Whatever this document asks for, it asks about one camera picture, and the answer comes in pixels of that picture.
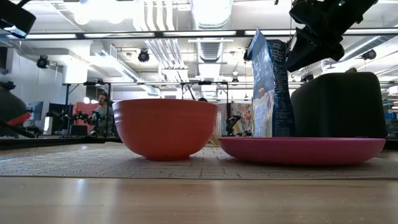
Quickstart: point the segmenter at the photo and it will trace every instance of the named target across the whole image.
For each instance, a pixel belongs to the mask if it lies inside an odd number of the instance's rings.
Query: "ceiling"
[[[192,30],[191,13],[189,11],[188,0],[172,1],[173,22],[177,30]],[[133,17],[137,8],[132,1],[115,2],[113,8],[97,8],[90,12],[91,20],[86,25],[79,25],[75,22],[74,13],[77,13],[79,3],[63,2],[63,1],[31,1],[24,7],[37,16],[37,20],[33,26],[31,33],[60,33],[60,32],[126,32],[135,31],[133,26]],[[230,29],[294,29],[297,24],[290,19],[291,0],[280,0],[278,5],[274,5],[274,1],[270,0],[235,0],[233,4],[232,18]],[[364,20],[360,24],[353,27],[390,27],[394,21],[398,21],[398,0],[380,0],[370,10],[365,13]],[[122,15],[124,20],[119,24],[112,24],[108,21],[107,15]],[[364,41],[369,37],[345,37],[342,45],[345,49],[349,49],[353,44]],[[194,79],[198,76],[197,54],[195,44],[189,44],[188,39],[178,39],[180,51],[184,59],[185,65],[188,67],[188,77]],[[220,75],[225,80],[231,80],[233,71],[238,72],[238,76],[252,76],[252,68],[245,65],[243,61],[243,52],[249,38],[234,38],[233,42],[226,43],[224,54],[221,61],[226,64],[221,66]],[[145,75],[155,74],[158,72],[158,61],[153,55],[146,63],[140,63],[137,59],[140,49],[145,49],[144,40],[95,40],[101,42],[104,46],[113,45],[119,50],[119,60],[123,61],[130,69],[141,74],[142,79],[146,79]],[[14,41],[12,44],[17,48],[40,49],[40,48],[63,48],[69,49],[82,58],[90,61],[90,55],[87,54],[91,40],[71,40],[71,41]],[[351,59],[344,63],[337,63],[330,67],[328,71],[322,70],[321,63],[314,63],[308,67],[308,71],[315,76],[326,72],[340,72],[348,68],[356,67],[360,71],[380,72],[388,70],[396,65],[394,58],[397,57],[398,39],[393,38],[390,41],[378,45],[374,48],[377,52],[376,59],[372,61]],[[89,77],[114,77],[115,74],[109,74],[106,68],[102,70],[93,70],[89,72]],[[290,76],[290,81],[300,79],[302,73],[294,73]],[[388,73],[380,77],[380,80],[389,81],[398,79],[398,73]]]

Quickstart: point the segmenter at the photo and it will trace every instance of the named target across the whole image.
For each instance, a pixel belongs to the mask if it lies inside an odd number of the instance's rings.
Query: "red object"
[[[217,106],[175,100],[126,100],[114,104],[114,118],[122,142],[136,154],[154,161],[188,159],[208,142]]]
[[[30,118],[30,113],[28,112],[28,113],[26,113],[26,114],[24,114],[24,115],[22,115],[22,116],[20,116],[18,118],[15,118],[15,119],[12,119],[12,120],[8,121],[7,124],[13,125],[13,126],[14,125],[19,125],[19,124],[22,124],[24,121],[26,121],[29,118]]]
[[[97,109],[99,107],[99,104],[97,103],[83,103],[83,102],[78,102],[73,105],[73,114],[78,114],[79,111],[83,114],[90,113]],[[93,129],[92,125],[86,124],[83,120],[76,120],[74,122],[75,125],[86,125],[87,126],[87,133],[90,133],[91,130]]]
[[[230,156],[245,161],[287,165],[359,164],[378,155],[385,139],[361,138],[220,138]]]

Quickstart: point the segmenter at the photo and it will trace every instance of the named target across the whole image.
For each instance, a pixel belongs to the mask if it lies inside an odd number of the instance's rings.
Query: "placemat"
[[[356,166],[297,167],[239,161],[214,147],[206,147],[189,160],[178,162],[147,161],[122,144],[76,145],[64,149],[33,148],[2,154],[0,176],[217,180],[398,178],[398,162],[386,159],[371,159]]]

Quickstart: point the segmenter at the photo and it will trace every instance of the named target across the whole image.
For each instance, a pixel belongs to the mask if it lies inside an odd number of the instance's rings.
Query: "wall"
[[[49,103],[65,103],[66,87],[62,86],[62,67],[58,71],[48,68],[39,69],[36,62],[21,57],[16,50],[9,49],[7,54],[7,69],[16,85],[12,93],[25,103],[43,101],[42,119],[49,110]],[[69,102],[74,104],[83,101],[86,88],[79,86],[69,96]]]

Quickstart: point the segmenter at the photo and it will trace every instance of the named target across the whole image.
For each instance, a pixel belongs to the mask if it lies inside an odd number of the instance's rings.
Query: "plate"
[[[385,139],[364,138],[220,138],[237,159],[304,166],[360,164],[378,155]]]

